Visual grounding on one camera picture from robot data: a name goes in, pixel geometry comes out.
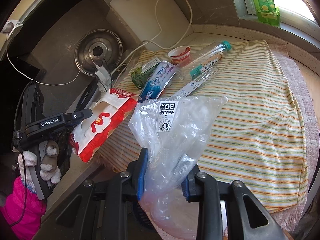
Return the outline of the pink sleeve forearm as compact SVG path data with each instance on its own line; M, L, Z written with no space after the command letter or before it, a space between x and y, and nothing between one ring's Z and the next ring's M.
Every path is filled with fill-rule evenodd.
M46 208L47 202L25 188L22 178L18 177L13 183L13 192L1 207L1 227L8 229L7 235L15 239L32 239L40 229Z

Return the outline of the white gloved hand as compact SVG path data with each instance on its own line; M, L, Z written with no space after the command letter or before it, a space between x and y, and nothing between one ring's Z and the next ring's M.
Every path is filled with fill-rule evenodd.
M57 165L57 156L59 153L58 144L50 140L45 148L45 155L40 162L40 177L44 181L50 181L54 185L61 180L61 171ZM35 167L37 164L37 156L33 152L23 151L23 154L20 153L18 155L17 161L22 183L24 184L24 179L27 178L27 188L35 193L36 189L30 175L29 167Z

